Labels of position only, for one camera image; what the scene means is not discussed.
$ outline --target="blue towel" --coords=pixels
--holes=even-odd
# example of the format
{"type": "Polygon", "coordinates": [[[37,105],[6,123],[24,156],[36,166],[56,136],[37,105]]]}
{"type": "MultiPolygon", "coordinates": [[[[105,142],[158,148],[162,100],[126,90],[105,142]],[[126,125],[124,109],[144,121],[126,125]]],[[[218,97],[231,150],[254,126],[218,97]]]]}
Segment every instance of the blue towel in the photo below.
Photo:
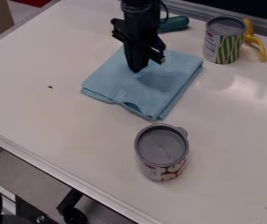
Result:
{"type": "Polygon", "coordinates": [[[151,120],[163,120],[199,73],[203,60],[165,51],[166,62],[133,73],[121,47],[82,83],[81,92],[99,101],[119,104],[151,120]]]}

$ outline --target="robotic arm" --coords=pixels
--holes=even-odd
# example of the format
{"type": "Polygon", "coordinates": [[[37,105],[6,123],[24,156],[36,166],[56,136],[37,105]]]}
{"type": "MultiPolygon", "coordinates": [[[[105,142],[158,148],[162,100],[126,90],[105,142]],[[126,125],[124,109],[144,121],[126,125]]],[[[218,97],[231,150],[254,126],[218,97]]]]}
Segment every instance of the robotic arm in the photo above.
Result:
{"type": "Polygon", "coordinates": [[[138,73],[149,60],[165,62],[165,43],[158,36],[162,0],[122,0],[124,20],[113,18],[112,36],[123,42],[129,68],[138,73]]]}

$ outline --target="white table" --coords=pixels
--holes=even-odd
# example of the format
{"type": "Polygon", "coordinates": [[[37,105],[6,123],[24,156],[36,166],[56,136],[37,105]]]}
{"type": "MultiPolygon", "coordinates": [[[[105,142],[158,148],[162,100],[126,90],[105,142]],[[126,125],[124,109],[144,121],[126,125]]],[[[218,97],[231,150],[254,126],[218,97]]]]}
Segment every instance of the white table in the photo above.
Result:
{"type": "MultiPolygon", "coordinates": [[[[133,150],[149,123],[80,94],[121,45],[109,22],[121,16],[118,1],[66,0],[0,40],[0,146],[138,223],[267,224],[267,63],[249,47],[232,65],[205,61],[164,120],[188,130],[189,164],[155,183],[133,150]]],[[[205,24],[190,26],[162,39],[202,56],[205,24]]]]}

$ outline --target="food can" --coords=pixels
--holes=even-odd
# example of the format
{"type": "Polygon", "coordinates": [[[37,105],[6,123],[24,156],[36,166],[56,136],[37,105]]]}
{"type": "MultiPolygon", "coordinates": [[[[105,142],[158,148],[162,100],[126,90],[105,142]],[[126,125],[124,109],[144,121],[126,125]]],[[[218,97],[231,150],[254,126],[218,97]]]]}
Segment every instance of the food can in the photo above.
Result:
{"type": "Polygon", "coordinates": [[[134,144],[140,171],[149,179],[175,179],[186,167],[189,142],[181,127],[153,124],[138,133],[134,144]]]}
{"type": "Polygon", "coordinates": [[[204,57],[216,64],[230,64],[239,58],[245,23],[236,17],[213,17],[207,22],[204,57]]]}

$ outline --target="yellow handle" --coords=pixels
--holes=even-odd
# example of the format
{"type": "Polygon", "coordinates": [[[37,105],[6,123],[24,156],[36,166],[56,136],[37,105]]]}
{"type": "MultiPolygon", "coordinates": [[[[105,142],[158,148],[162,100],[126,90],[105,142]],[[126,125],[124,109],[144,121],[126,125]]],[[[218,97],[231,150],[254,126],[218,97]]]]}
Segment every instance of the yellow handle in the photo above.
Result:
{"type": "Polygon", "coordinates": [[[265,49],[265,46],[263,44],[263,42],[261,41],[261,39],[254,37],[254,25],[251,22],[251,20],[245,18],[244,23],[247,25],[247,30],[244,33],[244,41],[246,42],[250,42],[250,43],[255,43],[257,45],[259,45],[260,48],[260,52],[262,55],[262,61],[266,62],[267,61],[267,52],[265,49]]]}

